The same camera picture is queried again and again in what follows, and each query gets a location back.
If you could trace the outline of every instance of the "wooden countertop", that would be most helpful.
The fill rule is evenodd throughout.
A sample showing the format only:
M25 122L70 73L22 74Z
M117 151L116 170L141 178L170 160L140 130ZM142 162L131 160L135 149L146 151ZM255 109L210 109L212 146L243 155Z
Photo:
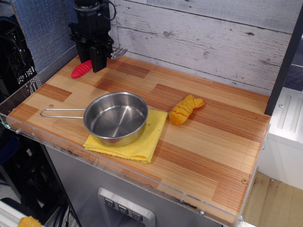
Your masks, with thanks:
M42 118L40 111L49 105L85 109L97 97L116 91L135 93L149 107L168 113L188 94L203 98L205 105L184 124L166 120L151 163L98 157L124 166L120 171L126 177L139 179L184 206L234 223L235 218L225 212L240 215L270 120L263 114L268 97L127 57L108 61L98 73L91 70L72 79L79 64L76 57L9 116L81 147L89 136L82 119ZM87 157L96 159L90 153Z

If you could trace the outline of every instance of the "pan handle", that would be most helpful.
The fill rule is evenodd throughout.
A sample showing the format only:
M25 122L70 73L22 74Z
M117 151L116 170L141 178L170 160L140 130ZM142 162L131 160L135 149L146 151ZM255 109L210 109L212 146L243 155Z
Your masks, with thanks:
M41 117L60 117L60 118L78 118L78 119L83 119L83 117L43 115L44 111L86 111L86 109L44 109L44 110L42 110L40 112L40 116Z

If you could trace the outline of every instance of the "saucepan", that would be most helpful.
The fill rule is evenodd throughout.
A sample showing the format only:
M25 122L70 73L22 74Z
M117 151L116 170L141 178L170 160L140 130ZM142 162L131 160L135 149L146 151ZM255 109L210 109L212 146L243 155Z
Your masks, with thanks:
M45 115L45 111L85 111L83 117ZM44 109L42 117L83 118L86 129L105 145L125 146L144 132L148 107L138 95L113 92L93 101L86 109Z

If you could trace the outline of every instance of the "yellow object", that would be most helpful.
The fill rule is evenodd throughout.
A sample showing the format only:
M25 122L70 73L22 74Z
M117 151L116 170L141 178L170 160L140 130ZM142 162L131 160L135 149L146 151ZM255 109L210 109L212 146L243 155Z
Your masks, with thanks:
M126 146L106 146L94 135L90 135L83 146L86 150L149 163L152 160L152 156L162 133L167 115L167 112L150 109L146 119L146 128L143 134L137 140Z
M194 109L203 106L205 101L201 98L194 98L193 95L188 95L184 100L180 101L172 108L169 119L173 124L182 124L192 114Z
M34 219L32 216L30 217L24 217L20 219L20 222L18 224L18 227L41 227L39 221Z

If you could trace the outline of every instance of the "white wood panel wall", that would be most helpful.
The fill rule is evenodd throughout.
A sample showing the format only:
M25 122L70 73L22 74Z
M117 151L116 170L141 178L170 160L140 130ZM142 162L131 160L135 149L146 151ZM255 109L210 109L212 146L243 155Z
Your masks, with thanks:
M270 95L303 0L115 0L127 56Z

